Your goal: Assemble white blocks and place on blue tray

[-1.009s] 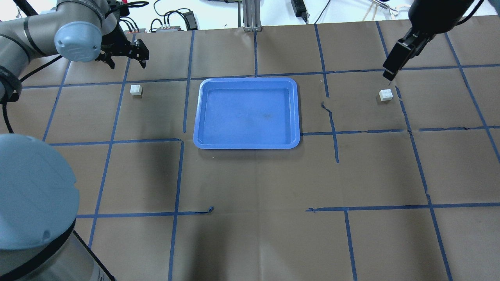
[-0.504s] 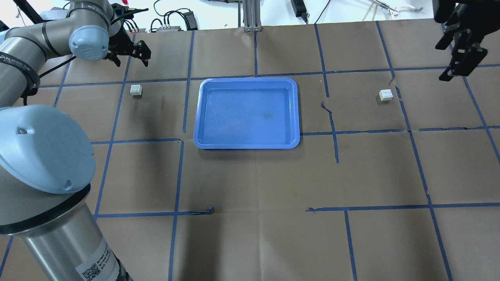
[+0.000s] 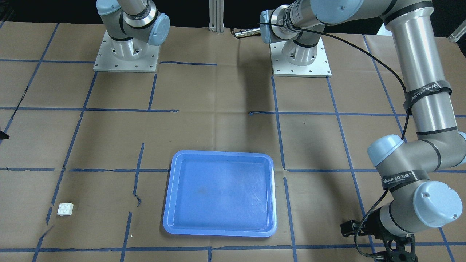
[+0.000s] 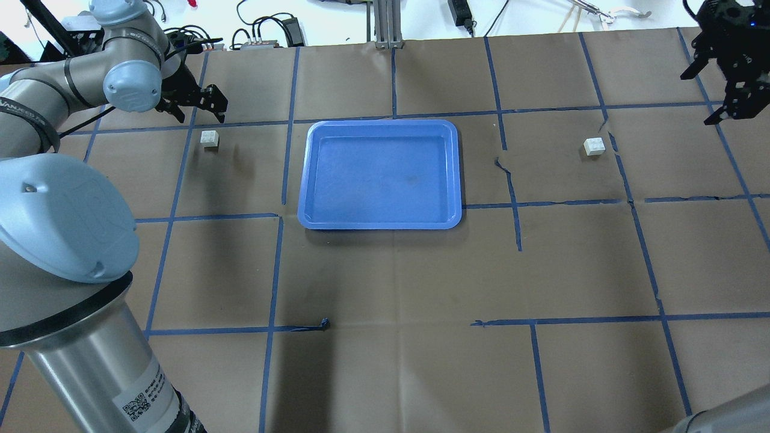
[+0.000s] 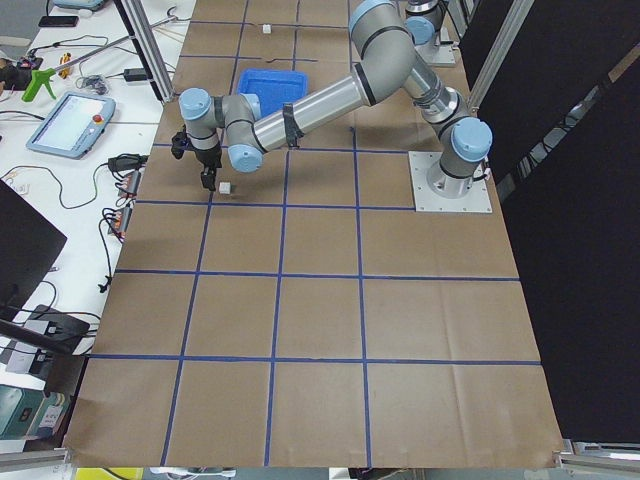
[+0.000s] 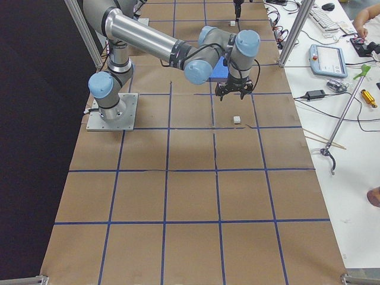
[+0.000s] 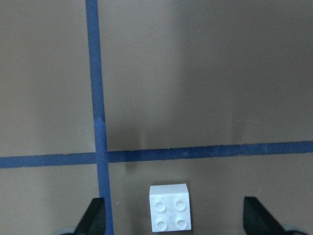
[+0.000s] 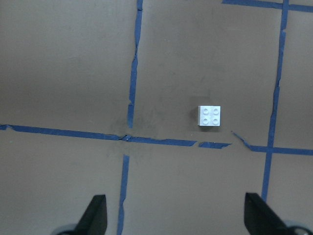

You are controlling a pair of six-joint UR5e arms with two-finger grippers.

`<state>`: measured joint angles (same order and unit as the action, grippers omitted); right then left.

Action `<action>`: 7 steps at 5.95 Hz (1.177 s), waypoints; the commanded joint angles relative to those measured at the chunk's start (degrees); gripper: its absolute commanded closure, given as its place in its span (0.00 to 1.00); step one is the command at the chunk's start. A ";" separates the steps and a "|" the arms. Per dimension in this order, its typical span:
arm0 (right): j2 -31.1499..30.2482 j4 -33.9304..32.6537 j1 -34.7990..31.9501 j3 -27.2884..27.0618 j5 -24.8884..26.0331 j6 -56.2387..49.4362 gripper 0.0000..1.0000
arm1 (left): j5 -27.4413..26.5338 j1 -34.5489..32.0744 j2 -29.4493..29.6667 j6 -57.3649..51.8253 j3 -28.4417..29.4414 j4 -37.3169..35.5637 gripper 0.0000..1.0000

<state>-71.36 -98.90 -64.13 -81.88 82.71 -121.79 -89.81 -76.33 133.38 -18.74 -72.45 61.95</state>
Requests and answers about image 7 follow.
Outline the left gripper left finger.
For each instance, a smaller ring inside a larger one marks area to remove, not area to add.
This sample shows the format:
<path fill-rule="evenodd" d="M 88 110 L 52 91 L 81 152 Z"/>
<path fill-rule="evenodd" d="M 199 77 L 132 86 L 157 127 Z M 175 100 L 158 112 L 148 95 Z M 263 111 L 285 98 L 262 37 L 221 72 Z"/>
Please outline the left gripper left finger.
<path fill-rule="evenodd" d="M 75 235 L 104 235 L 106 230 L 105 200 L 93 198 L 80 222 L 74 230 Z"/>

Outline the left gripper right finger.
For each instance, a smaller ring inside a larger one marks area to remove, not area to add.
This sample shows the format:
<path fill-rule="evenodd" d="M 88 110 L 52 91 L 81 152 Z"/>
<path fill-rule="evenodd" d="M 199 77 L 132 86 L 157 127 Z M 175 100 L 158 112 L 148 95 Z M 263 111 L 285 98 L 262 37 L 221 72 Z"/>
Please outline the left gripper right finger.
<path fill-rule="evenodd" d="M 286 233 L 262 203 L 252 196 L 244 197 L 243 228 L 247 235 L 284 235 Z"/>

